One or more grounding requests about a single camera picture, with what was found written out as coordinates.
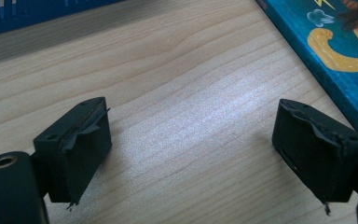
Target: cartoon illustration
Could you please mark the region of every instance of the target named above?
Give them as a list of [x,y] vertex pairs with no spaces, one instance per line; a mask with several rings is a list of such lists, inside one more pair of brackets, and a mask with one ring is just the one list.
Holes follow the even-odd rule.
[[[343,29],[353,31],[358,37],[358,2],[353,0],[341,0],[341,2],[349,10],[338,15],[343,20]],[[328,68],[341,72],[358,72],[358,58],[347,57],[333,50],[328,44],[332,38],[332,31],[315,28],[308,36],[308,44]]]

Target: wooden table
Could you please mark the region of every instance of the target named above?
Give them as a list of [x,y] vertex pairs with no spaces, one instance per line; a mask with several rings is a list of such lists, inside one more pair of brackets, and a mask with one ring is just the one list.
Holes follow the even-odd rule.
[[106,96],[113,148],[51,223],[355,223],[271,145],[280,98],[348,124],[253,0],[128,0],[0,35],[0,154]]

